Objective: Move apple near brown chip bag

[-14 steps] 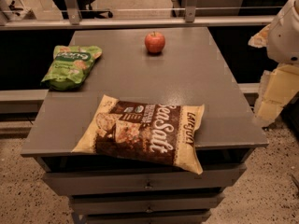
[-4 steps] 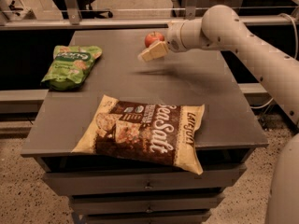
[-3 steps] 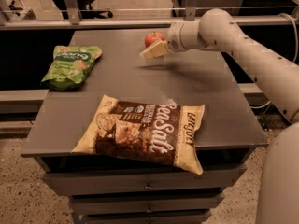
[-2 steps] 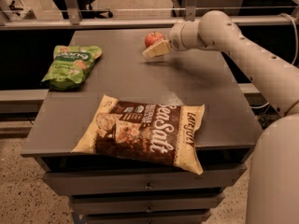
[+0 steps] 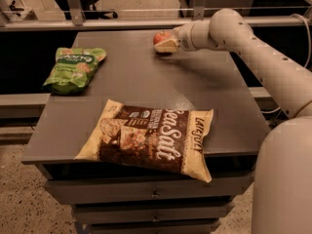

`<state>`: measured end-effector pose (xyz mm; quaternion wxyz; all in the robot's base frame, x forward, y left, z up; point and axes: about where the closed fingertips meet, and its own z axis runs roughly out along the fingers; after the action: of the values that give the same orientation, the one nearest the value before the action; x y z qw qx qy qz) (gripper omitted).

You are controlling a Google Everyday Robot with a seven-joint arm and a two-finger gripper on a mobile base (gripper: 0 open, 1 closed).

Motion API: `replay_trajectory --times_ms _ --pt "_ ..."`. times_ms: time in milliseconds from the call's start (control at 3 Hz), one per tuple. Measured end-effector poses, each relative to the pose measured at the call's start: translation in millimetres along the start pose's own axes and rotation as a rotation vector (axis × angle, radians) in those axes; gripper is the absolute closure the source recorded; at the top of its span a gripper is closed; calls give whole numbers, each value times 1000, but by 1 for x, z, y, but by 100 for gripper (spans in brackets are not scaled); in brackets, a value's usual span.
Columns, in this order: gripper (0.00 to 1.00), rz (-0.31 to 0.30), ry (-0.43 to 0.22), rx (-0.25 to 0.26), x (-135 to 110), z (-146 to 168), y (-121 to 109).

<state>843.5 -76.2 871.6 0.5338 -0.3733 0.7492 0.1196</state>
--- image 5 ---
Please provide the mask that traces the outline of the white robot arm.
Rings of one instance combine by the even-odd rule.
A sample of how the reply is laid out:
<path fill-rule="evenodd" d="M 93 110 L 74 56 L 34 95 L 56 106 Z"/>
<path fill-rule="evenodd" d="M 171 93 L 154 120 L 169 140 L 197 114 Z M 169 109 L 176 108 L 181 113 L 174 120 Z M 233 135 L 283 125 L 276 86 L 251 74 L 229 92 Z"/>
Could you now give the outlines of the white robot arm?
<path fill-rule="evenodd" d="M 285 117 L 258 151 L 251 234 L 312 234 L 312 72 L 255 36 L 232 9 L 176 27 L 155 49 L 227 51 L 244 62 Z"/>

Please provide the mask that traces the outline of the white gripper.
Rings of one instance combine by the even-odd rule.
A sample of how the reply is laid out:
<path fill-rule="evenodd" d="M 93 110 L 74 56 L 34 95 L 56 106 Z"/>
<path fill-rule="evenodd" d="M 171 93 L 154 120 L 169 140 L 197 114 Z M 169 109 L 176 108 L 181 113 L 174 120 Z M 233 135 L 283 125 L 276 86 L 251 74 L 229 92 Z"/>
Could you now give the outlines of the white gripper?
<path fill-rule="evenodd" d="M 158 41 L 154 48 L 157 53 L 175 53 L 178 47 L 186 52 L 195 52 L 202 49 L 216 50 L 217 42 L 210 35 L 210 23 L 196 20 L 174 29 L 175 38 Z"/>

